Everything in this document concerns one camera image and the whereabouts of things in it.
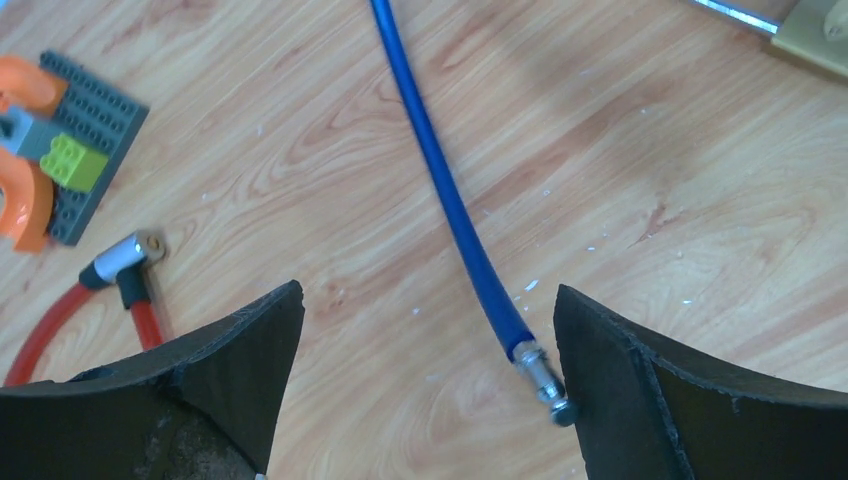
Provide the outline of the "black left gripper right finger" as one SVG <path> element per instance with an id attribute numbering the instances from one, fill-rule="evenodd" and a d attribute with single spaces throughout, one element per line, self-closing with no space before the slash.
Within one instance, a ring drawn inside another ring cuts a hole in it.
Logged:
<path id="1" fill-rule="evenodd" d="M 561 286 L 553 324 L 591 479 L 843 479 L 847 396 L 758 373 Z"/>

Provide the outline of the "red cable lock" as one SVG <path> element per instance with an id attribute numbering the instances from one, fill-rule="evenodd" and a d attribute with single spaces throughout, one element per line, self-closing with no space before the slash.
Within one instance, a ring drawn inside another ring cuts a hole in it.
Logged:
<path id="1" fill-rule="evenodd" d="M 146 280 L 146 269 L 164 258 L 165 242 L 154 230 L 136 230 L 105 249 L 86 265 L 73 284 L 43 314 L 15 356 L 5 387 L 31 381 L 35 368 L 60 329 L 99 292 L 116 288 L 133 320 L 143 350 L 165 342 Z"/>

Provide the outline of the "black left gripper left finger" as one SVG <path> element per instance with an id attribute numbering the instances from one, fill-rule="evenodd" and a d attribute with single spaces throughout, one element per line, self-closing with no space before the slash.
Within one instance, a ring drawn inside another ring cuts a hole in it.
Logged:
<path id="1" fill-rule="evenodd" d="M 253 479 L 301 337 L 290 281 L 152 350 L 1 391 L 5 479 Z"/>

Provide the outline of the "blue cable lock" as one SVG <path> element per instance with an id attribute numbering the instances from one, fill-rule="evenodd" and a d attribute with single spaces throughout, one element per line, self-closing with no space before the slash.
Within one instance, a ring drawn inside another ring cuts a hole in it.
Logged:
<path id="1" fill-rule="evenodd" d="M 481 243 L 430 120 L 388 1 L 370 3 L 389 66 L 442 209 L 489 326 L 506 358 L 534 388 L 560 427 L 575 424 L 578 409 L 567 398 L 546 351 L 512 303 Z"/>

